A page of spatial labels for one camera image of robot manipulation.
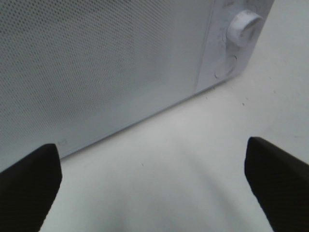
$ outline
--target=white floor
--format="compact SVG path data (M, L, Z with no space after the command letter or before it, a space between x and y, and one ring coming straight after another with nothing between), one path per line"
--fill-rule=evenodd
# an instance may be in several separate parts
M62 160L42 232L270 232L250 136L309 163L309 1L276 0L245 72Z

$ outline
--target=button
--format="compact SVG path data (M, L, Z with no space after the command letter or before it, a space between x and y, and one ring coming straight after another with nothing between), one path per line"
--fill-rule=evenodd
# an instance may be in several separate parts
M237 62L236 56L228 56L223 62L223 64L220 65L218 70L215 71L214 76L217 79L228 77L235 69L236 62Z
M245 47L255 38L256 29L262 22L262 17L250 11L239 12L227 28L227 38L239 47Z

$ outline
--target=control panel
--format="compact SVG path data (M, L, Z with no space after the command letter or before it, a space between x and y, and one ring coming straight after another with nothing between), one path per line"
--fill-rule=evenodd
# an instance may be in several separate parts
M214 1L196 93L246 68L273 1Z

